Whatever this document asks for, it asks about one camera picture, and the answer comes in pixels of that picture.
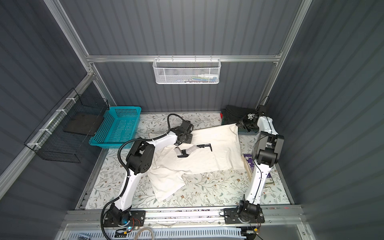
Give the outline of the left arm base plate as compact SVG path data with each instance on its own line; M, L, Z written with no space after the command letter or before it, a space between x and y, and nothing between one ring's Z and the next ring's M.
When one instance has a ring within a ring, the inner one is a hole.
M142 227L146 219L146 211L108 210L103 216L103 226L114 227Z

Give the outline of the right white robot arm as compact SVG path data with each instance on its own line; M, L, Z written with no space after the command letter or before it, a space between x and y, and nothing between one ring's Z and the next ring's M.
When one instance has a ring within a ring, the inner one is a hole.
M250 121L240 121L245 130L257 130L258 139L252 151L254 171L249 189L238 205L238 217L242 223L256 221L262 213L261 196L272 167L278 163L284 144L284 136L274 128L273 119L266 113L266 106L259 105L255 112L247 114Z

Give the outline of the white t shirt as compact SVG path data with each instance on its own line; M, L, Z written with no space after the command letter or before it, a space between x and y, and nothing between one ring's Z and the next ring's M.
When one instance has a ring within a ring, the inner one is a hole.
M183 175L244 169L235 124L194 130L192 134L191 144L168 145L155 152L147 174L158 201L186 185ZM179 158L176 148L193 151L188 157Z

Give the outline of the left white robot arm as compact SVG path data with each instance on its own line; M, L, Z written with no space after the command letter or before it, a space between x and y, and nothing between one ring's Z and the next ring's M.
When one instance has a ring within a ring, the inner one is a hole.
M151 167L156 151L169 145L190 144L192 142L194 126L190 121L182 120L181 125L175 128L171 128L169 122L167 124L167 132L158 137L132 139L119 147L118 161L126 170L126 178L119 196L106 204L106 206L110 206L111 212L125 214L130 211L133 195L140 178Z

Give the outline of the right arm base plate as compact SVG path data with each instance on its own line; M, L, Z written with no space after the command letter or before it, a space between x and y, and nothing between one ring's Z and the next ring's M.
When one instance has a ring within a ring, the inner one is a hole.
M224 219L227 225L265 223L263 211L259 206L250 210L243 209L241 212L238 208L225 208Z

